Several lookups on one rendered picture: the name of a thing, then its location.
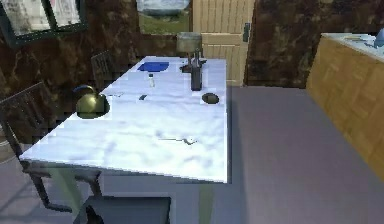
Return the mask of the dark round bowl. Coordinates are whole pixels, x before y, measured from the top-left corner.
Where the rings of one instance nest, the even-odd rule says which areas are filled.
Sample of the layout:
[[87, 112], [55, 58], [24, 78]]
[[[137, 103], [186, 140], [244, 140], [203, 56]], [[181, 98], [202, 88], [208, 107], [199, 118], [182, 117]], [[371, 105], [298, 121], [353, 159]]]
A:
[[206, 104], [217, 104], [220, 101], [220, 98], [214, 93], [205, 93], [202, 95], [202, 100]]

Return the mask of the light wooden room door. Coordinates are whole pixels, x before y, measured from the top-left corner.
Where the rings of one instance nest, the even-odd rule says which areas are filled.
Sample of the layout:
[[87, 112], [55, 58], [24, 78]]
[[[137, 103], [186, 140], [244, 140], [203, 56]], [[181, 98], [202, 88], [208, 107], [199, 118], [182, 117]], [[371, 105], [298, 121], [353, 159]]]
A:
[[258, 0], [192, 0], [194, 32], [202, 35], [203, 55], [225, 59], [227, 84], [243, 86], [249, 41], [243, 42], [246, 22], [252, 23]]

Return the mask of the window with green view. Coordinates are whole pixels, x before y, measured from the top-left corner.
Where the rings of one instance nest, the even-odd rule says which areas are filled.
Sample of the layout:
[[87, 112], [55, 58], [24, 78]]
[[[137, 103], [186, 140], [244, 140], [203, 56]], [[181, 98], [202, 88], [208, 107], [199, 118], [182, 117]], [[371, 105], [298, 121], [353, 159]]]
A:
[[143, 34], [174, 35], [190, 30], [191, 0], [137, 0]]

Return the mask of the dark tall bottle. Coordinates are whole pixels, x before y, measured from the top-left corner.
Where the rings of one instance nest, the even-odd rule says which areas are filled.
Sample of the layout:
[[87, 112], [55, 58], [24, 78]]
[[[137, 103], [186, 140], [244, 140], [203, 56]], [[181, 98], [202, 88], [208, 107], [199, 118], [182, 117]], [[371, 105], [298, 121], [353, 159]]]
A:
[[202, 89], [202, 72], [199, 61], [200, 51], [196, 50], [194, 53], [191, 65], [191, 90], [200, 91]]

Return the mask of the dark grey chair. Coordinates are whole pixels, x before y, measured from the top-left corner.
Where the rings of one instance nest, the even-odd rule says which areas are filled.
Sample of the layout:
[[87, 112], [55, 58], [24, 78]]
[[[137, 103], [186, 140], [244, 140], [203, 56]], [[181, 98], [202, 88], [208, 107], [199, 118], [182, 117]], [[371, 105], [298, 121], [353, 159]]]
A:
[[90, 196], [73, 224], [170, 224], [170, 197]]

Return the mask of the grey metal pot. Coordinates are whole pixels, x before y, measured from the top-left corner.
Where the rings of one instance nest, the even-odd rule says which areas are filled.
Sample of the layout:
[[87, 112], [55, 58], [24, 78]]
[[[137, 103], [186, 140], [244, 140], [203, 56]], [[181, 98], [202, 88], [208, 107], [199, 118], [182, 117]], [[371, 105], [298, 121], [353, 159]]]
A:
[[179, 32], [177, 34], [177, 51], [191, 53], [202, 47], [202, 35], [197, 32]]

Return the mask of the dark wooden chair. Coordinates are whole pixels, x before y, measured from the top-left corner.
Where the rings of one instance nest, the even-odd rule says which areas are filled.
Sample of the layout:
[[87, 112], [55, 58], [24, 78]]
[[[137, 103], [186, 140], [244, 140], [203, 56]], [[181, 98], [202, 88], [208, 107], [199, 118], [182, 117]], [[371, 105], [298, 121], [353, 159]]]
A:
[[[0, 101], [0, 125], [16, 159], [37, 190], [45, 208], [76, 215], [82, 205], [82, 196], [77, 183], [87, 183], [96, 196], [101, 196], [99, 176], [95, 169], [70, 167], [54, 162], [25, 159], [38, 143], [61, 124], [66, 115], [52, 97], [44, 81]], [[69, 198], [69, 205], [52, 203], [44, 186], [43, 179], [51, 178]]]
[[115, 66], [109, 51], [92, 56], [91, 65], [95, 86], [99, 91], [115, 80]]

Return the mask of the blue flat plate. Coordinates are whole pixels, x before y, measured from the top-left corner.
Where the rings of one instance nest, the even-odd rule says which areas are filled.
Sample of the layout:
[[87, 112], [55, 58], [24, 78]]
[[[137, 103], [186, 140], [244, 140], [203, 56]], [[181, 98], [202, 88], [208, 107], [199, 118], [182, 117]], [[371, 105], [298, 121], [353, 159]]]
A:
[[139, 66], [138, 71], [161, 72], [169, 67], [168, 62], [144, 62]]

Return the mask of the dark framed window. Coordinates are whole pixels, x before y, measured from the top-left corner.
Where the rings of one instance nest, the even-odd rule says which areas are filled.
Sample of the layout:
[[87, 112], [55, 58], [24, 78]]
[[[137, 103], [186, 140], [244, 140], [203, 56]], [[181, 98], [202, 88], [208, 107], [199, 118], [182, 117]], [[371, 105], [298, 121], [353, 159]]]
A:
[[87, 26], [85, 0], [0, 0], [0, 31], [11, 48]]

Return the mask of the wooden counter with pale top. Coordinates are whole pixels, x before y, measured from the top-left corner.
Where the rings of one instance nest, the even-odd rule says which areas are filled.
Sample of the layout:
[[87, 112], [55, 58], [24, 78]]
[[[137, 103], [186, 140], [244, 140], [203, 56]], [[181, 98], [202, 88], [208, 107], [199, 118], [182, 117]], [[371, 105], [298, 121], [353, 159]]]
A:
[[384, 47], [373, 42], [367, 34], [323, 33], [306, 90], [384, 181]]

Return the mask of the white marble table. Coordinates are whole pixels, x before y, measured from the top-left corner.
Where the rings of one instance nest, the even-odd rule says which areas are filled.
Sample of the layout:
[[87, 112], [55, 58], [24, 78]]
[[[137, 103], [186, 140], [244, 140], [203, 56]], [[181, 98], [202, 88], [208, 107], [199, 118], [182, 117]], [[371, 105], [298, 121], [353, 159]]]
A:
[[[181, 72], [185, 61], [164, 60], [169, 67], [154, 74], [135, 65], [104, 89], [109, 112], [95, 119], [71, 115], [38, 143], [25, 159], [132, 174], [163, 175], [197, 181], [199, 224], [211, 224], [214, 183], [229, 180], [226, 62], [209, 59], [202, 67], [202, 89], [191, 90]], [[220, 101], [206, 104], [205, 93]], [[197, 140], [193, 145], [158, 138]]]

